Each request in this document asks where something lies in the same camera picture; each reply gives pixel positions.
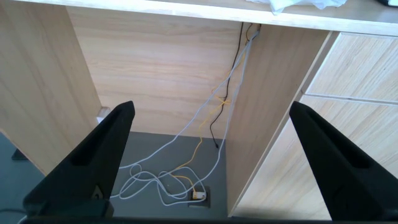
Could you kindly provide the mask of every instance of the tangled cable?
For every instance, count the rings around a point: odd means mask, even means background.
[[[129,173],[130,173],[130,178],[128,178],[128,180],[125,181],[125,183],[124,183],[123,186],[121,187],[119,193],[118,193],[117,195],[111,196],[111,198],[119,197],[119,198],[122,199],[122,200],[127,200],[127,199],[132,198],[132,197],[136,196],[137,194],[139,194],[139,193],[140,193],[141,191],[143,191],[150,183],[156,182],[156,183],[157,183],[157,191],[158,191],[160,200],[161,200],[161,202],[163,203],[163,205],[165,205],[165,206],[171,206],[171,205],[176,205],[176,204],[180,204],[180,203],[202,202],[203,200],[205,200],[205,198],[203,198],[203,199],[201,199],[201,200],[195,200],[195,201],[189,201],[189,200],[183,200],[183,199],[185,199],[185,198],[187,197],[188,192],[189,192],[191,189],[195,190],[195,189],[194,189],[194,186],[196,186],[196,184],[200,184],[201,187],[202,187],[202,189],[205,190],[205,187],[204,187],[202,181],[205,180],[207,177],[209,177],[209,176],[211,175],[211,173],[212,173],[212,172],[214,171],[214,169],[216,168],[218,162],[220,161],[221,150],[222,150],[222,148],[223,148],[223,145],[224,145],[224,142],[225,142],[225,138],[226,138],[226,135],[227,135],[227,132],[228,132],[229,121],[231,120],[231,117],[232,117],[233,105],[234,105],[236,96],[238,95],[238,91],[239,91],[239,89],[240,89],[240,87],[241,87],[241,85],[242,85],[242,82],[243,82],[244,73],[245,73],[245,70],[246,70],[246,64],[247,64],[248,55],[249,55],[249,51],[250,51],[250,48],[251,48],[252,40],[258,35],[258,33],[259,33],[259,31],[255,32],[255,33],[252,35],[252,37],[249,39],[249,41],[247,42],[246,46],[243,48],[242,52],[239,54],[239,57],[238,57],[237,61],[235,62],[233,68],[231,69],[229,75],[224,79],[223,82],[221,82],[221,83],[218,85],[218,87],[216,88],[216,90],[210,95],[210,97],[205,101],[205,103],[202,104],[202,105],[199,107],[198,111],[195,113],[195,115],[194,115],[193,118],[190,120],[190,122],[188,122],[188,124],[187,124],[187,125],[186,125],[186,126],[185,126],[185,127],[184,127],[184,128],[171,140],[171,141],[169,141],[168,143],[164,144],[162,147],[158,148],[158,150],[156,150],[155,152],[153,152],[151,155],[147,156],[146,158],[141,159],[141,160],[139,160],[139,161],[137,161],[137,162],[135,162],[135,163],[132,163],[132,164],[129,164],[129,165],[126,165],[126,166],[121,166],[121,167],[119,167],[119,169],[130,168],[130,171],[129,171]],[[239,85],[237,86],[237,88],[236,88],[235,91],[234,91],[233,98],[232,98],[232,101],[231,101],[231,106],[229,107],[228,119],[227,119],[227,122],[226,122],[226,128],[225,128],[225,132],[224,132],[223,140],[222,140],[222,142],[221,142],[220,149],[218,150],[217,161],[216,161],[216,163],[214,164],[213,168],[209,171],[209,173],[208,173],[206,176],[204,176],[203,178],[200,179],[200,178],[196,175],[196,173],[195,173],[191,168],[189,168],[189,167],[186,166],[187,163],[181,165],[180,167],[177,167],[176,169],[170,170],[170,171],[162,171],[162,172],[160,172],[158,175],[155,175],[155,174],[153,174],[153,173],[151,173],[151,172],[148,172],[148,171],[143,171],[143,170],[142,170],[142,166],[140,165],[140,163],[141,163],[141,162],[144,162],[144,161],[146,161],[146,160],[148,160],[148,159],[150,159],[152,156],[154,156],[155,154],[157,154],[159,151],[161,151],[162,149],[164,149],[166,146],[168,146],[169,144],[172,144],[172,143],[181,135],[181,133],[183,133],[183,132],[191,125],[191,123],[193,122],[193,120],[195,120],[195,118],[197,117],[197,115],[198,115],[198,113],[201,111],[201,109],[202,109],[203,107],[205,107],[205,106],[208,104],[208,102],[214,97],[214,95],[217,93],[217,91],[220,89],[220,87],[221,87],[222,85],[224,85],[224,83],[231,77],[231,75],[233,74],[235,68],[239,65],[239,63],[240,63],[240,61],[242,60],[242,58],[244,58],[244,62],[243,62],[243,72],[242,72],[241,80],[240,80]],[[139,172],[138,172],[138,173],[135,173],[135,174],[132,173],[132,170],[133,170],[134,167],[139,167]],[[195,176],[195,178],[198,179],[194,184],[192,183],[192,181],[191,181],[188,177],[179,176],[179,175],[173,175],[173,173],[174,173],[175,171],[184,170],[184,169],[191,171],[192,174]],[[141,179],[141,178],[140,178],[141,174],[147,174],[147,175],[150,175],[150,176],[152,176],[152,177],[151,177],[150,179]],[[167,189],[164,187],[163,183],[161,182],[161,179],[164,178],[164,177],[167,177],[167,176],[170,176],[170,177],[174,178],[177,182],[179,182],[179,183],[181,184],[181,186],[183,187],[184,191],[183,191],[183,192],[180,192],[180,193],[177,193],[177,194],[171,194],[170,192],[168,192]],[[190,188],[187,189],[186,186],[184,186],[184,184],[182,183],[182,181],[178,179],[179,177],[188,179],[188,180],[191,182],[191,185],[192,185],[192,186],[191,186]],[[122,196],[122,194],[123,194],[128,188],[130,188],[134,183],[136,183],[137,181],[139,181],[139,182],[146,182],[146,184],[145,184],[143,187],[141,187],[137,192],[134,192],[133,194],[128,195],[128,196]],[[163,191],[167,196],[172,197],[172,198],[177,199],[177,200],[180,200],[180,201],[176,201],[176,202],[173,202],[173,203],[165,203],[164,200],[163,200],[162,194],[161,194],[161,192],[160,192],[161,189],[162,189],[162,191]]]

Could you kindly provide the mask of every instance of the black cable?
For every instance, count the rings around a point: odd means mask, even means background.
[[[25,211],[23,211],[22,209],[17,209],[17,208],[3,208],[3,209],[0,209],[0,213],[2,213],[2,212],[14,212],[14,213],[21,213],[21,214],[26,215]]]
[[[250,26],[248,27],[248,29],[246,30],[246,41],[249,42],[249,37],[248,37],[248,32],[250,27],[253,26],[253,23],[250,23]]]
[[[241,48],[242,31],[243,31],[243,22],[242,22],[242,25],[241,25],[241,31],[240,31],[240,33],[239,33],[238,49],[237,49],[237,51],[236,51],[234,63],[232,63],[231,70],[232,70],[232,68],[234,68],[234,65],[235,65],[235,62],[236,62],[236,57],[238,57],[239,49]],[[226,83],[226,93],[225,93],[224,101],[225,101],[225,100],[227,99],[227,97],[228,97],[228,87],[229,87],[229,81],[230,81],[230,79],[231,79],[231,78],[229,77],[229,78],[228,78],[228,81],[227,81],[227,83]],[[221,110],[220,110],[220,112],[218,113],[217,117],[216,117],[216,118],[214,119],[214,121],[211,122],[211,124],[210,124],[210,133],[211,133],[211,137],[213,137],[213,141],[214,141],[214,144],[216,145],[216,148],[217,148],[217,149],[218,149],[218,144],[217,144],[217,142],[216,142],[216,139],[214,138],[213,130],[211,129],[211,127],[212,127],[212,125],[216,122],[216,120],[220,117],[220,115],[223,113],[223,110],[224,110],[224,104],[221,106]]]

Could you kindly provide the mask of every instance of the electrical outlet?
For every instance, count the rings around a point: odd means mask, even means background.
[[[204,201],[202,202],[192,202],[188,203],[188,207],[190,208],[210,208],[210,187],[205,186],[206,192],[203,191],[201,187],[195,188],[196,192],[193,190],[189,191],[189,200],[190,201],[197,201],[203,198]]]

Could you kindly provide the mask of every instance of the white cable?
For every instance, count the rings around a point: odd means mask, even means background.
[[[113,198],[113,197],[119,197],[120,199],[123,199],[123,200],[132,198],[132,197],[136,196],[138,193],[140,193],[142,190],[144,190],[150,183],[152,183],[152,182],[157,182],[157,191],[158,191],[158,194],[159,194],[159,197],[160,197],[161,202],[162,202],[163,205],[165,205],[165,206],[175,205],[175,204],[178,204],[178,203],[201,202],[201,201],[204,200],[204,199],[201,199],[201,200],[196,200],[196,201],[177,201],[177,202],[173,202],[173,203],[170,203],[170,204],[166,204],[166,203],[163,201],[163,198],[162,198],[162,195],[161,195],[161,193],[160,193],[159,187],[166,193],[167,196],[173,197],[173,198],[175,198],[175,199],[183,199],[183,198],[185,198],[185,197],[187,196],[187,193],[188,193],[192,188],[194,188],[194,186],[195,186],[196,184],[200,184],[200,185],[202,186],[203,190],[205,190],[202,181],[205,180],[207,177],[209,177],[209,176],[211,175],[211,173],[214,171],[214,169],[216,168],[216,166],[218,165],[218,163],[219,163],[219,161],[220,161],[221,150],[222,150],[222,148],[223,148],[226,135],[227,135],[227,133],[228,133],[229,121],[230,121],[230,119],[231,119],[231,117],[232,117],[232,108],[233,108],[233,105],[234,105],[236,96],[238,95],[239,89],[240,89],[240,87],[241,87],[241,85],[242,85],[242,83],[243,83],[244,73],[245,73],[245,71],[246,71],[246,64],[247,64],[247,61],[248,61],[248,56],[249,56],[249,52],[250,52],[252,40],[258,35],[258,33],[259,33],[259,32],[257,31],[255,34],[253,34],[253,36],[250,38],[249,42],[246,44],[245,48],[244,48],[244,49],[242,50],[242,52],[239,54],[239,57],[238,57],[236,63],[234,64],[233,68],[231,69],[231,71],[230,71],[230,73],[229,73],[229,76],[228,76],[220,85],[218,85],[217,89],[213,92],[213,94],[206,100],[206,102],[205,102],[203,105],[200,106],[200,108],[199,108],[198,111],[195,113],[195,115],[194,115],[194,117],[191,119],[191,121],[190,121],[190,122],[189,122],[189,123],[188,123],[188,124],[187,124],[187,125],[186,125],[186,126],[185,126],[185,127],[172,139],[172,140],[171,140],[171,141],[170,141],[170,142],[164,144],[162,147],[160,147],[158,150],[156,150],[156,151],[155,151],[154,153],[152,153],[150,156],[148,156],[148,157],[146,157],[146,158],[144,158],[144,159],[141,159],[141,160],[139,160],[138,162],[135,162],[135,163],[133,163],[133,164],[129,164],[129,165],[127,165],[127,166],[122,166],[122,167],[119,168],[119,169],[124,169],[124,168],[130,167],[130,176],[131,176],[131,177],[124,183],[124,185],[122,186],[122,188],[121,188],[121,190],[119,191],[119,193],[118,193],[117,195],[111,196],[111,198]],[[217,161],[216,161],[216,163],[214,164],[213,168],[209,171],[209,173],[208,173],[204,178],[199,179],[199,177],[196,175],[196,173],[195,173],[191,168],[189,168],[189,167],[180,167],[180,168],[178,168],[178,169],[174,169],[174,170],[171,170],[171,171],[169,171],[169,172],[162,171],[162,172],[159,173],[158,176],[156,176],[156,175],[154,175],[154,174],[152,174],[152,173],[150,173],[150,172],[148,172],[148,171],[142,171],[142,167],[141,167],[141,165],[139,165],[138,163],[150,159],[153,155],[155,155],[156,153],[158,153],[158,152],[159,152],[160,150],[162,150],[164,147],[166,147],[166,146],[168,146],[169,144],[173,143],[173,142],[178,138],[178,136],[179,136],[185,129],[187,129],[187,128],[190,126],[190,124],[191,124],[192,121],[196,118],[196,116],[197,116],[197,114],[200,112],[200,110],[210,101],[210,99],[212,99],[212,97],[215,95],[215,93],[219,90],[220,86],[221,86],[222,84],[224,84],[225,81],[226,81],[227,79],[229,79],[229,78],[231,77],[232,73],[234,72],[235,68],[236,68],[237,65],[239,64],[239,62],[240,62],[240,60],[241,60],[241,58],[242,58],[242,55],[243,55],[243,53],[244,53],[245,51],[246,51],[246,57],[245,57],[244,63],[243,63],[243,72],[242,72],[242,76],[241,76],[241,81],[240,81],[238,87],[237,87],[237,88],[235,89],[235,91],[234,91],[234,95],[233,95],[233,98],[232,98],[231,106],[229,107],[228,119],[227,119],[227,123],[226,123],[226,129],[225,129],[225,132],[224,132],[223,140],[222,140],[222,142],[221,142],[220,150],[218,151]],[[140,172],[138,172],[138,173],[136,173],[136,174],[133,175],[133,174],[131,173],[131,171],[132,171],[132,168],[133,168],[134,166],[139,166],[139,167],[140,167]],[[171,173],[173,173],[173,172],[175,172],[175,171],[177,171],[177,170],[181,170],[181,169],[188,169],[188,170],[192,171],[193,175],[198,179],[198,181],[195,182],[189,189],[187,189],[187,188],[184,186],[184,184],[181,182],[181,180],[179,180],[178,178],[174,177],[174,176],[171,174]],[[149,174],[149,175],[153,176],[153,178],[151,178],[151,179],[140,179],[139,177],[140,177],[141,174]],[[169,175],[169,176],[173,177],[175,180],[177,180],[177,181],[182,185],[182,187],[184,188],[184,191],[181,192],[181,193],[178,193],[178,194],[170,194],[170,193],[165,189],[163,183],[160,181],[160,179],[163,178],[163,177],[165,177],[166,175]],[[132,195],[127,196],[127,197],[122,197],[121,194],[123,194],[135,181],[141,181],[141,182],[147,182],[147,183],[146,183],[145,186],[143,186],[141,189],[139,189],[137,192],[133,193]]]
[[[241,58],[242,58],[242,56],[243,56],[243,53],[245,52],[245,50],[247,49],[248,46],[249,46],[249,44],[247,44],[247,45],[244,47],[244,49],[242,50],[242,52],[239,54],[239,57],[238,57],[237,61],[235,62],[233,68],[231,69],[231,71],[230,71],[228,77],[225,78],[225,80],[224,80],[222,83],[220,83],[220,84],[218,85],[218,87],[216,88],[216,90],[210,95],[210,97],[205,101],[205,103],[202,104],[202,105],[199,107],[199,109],[197,110],[197,112],[195,113],[195,115],[193,116],[193,118],[188,122],[188,124],[187,124],[187,125],[186,125],[186,126],[185,126],[185,127],[184,127],[184,128],[171,140],[171,141],[169,141],[168,143],[164,144],[162,147],[158,148],[158,150],[156,150],[156,151],[155,151],[154,153],[152,153],[150,156],[148,156],[148,157],[146,157],[146,158],[144,158],[144,159],[141,159],[141,160],[139,160],[139,161],[137,161],[137,162],[135,162],[135,163],[132,163],[132,164],[129,164],[129,165],[126,165],[126,166],[121,166],[121,167],[119,167],[119,169],[125,169],[125,168],[131,167],[131,166],[133,166],[133,165],[135,165],[135,164],[138,164],[138,163],[140,163],[140,162],[144,162],[144,161],[150,159],[150,158],[151,158],[152,156],[154,156],[155,154],[157,154],[157,153],[158,153],[160,150],[162,150],[164,147],[168,146],[169,144],[172,144],[172,143],[180,136],[180,134],[183,133],[183,132],[191,125],[191,123],[193,122],[193,120],[195,120],[195,118],[198,116],[198,113],[201,111],[201,109],[202,109],[204,106],[206,106],[206,105],[208,104],[208,102],[214,97],[214,95],[217,93],[217,91],[220,89],[220,87],[231,77],[231,75],[232,75],[232,73],[234,72],[235,68],[236,68],[237,65],[239,64],[238,62],[240,62],[240,60],[241,60]]]
[[[25,219],[26,219],[26,215],[24,216],[24,217],[22,217],[18,222],[17,222],[17,224],[20,224],[22,221],[24,221]]]

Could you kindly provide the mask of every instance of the wood grain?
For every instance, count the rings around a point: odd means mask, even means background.
[[[226,78],[238,47],[238,22],[76,7],[68,12],[102,105],[134,102],[132,131],[177,134]],[[225,86],[217,95],[224,94]],[[198,136],[219,104],[213,98],[183,135]],[[223,113],[213,125],[216,138],[222,138],[226,118]],[[211,136],[208,125],[204,137]]]
[[[307,93],[398,103],[398,39],[341,34]]]
[[[101,108],[65,6],[0,2],[0,128],[48,174]]]
[[[396,10],[392,7],[385,7],[375,0],[349,0],[341,7],[328,7],[324,10],[313,6],[291,6],[278,16],[273,15],[270,7],[266,4],[245,0],[22,1],[398,36]]]
[[[286,122],[327,31],[262,26],[253,43],[226,143],[228,211],[233,214],[270,142]]]
[[[304,96],[301,102],[398,177],[398,106],[315,96]],[[234,215],[330,219],[290,119]]]

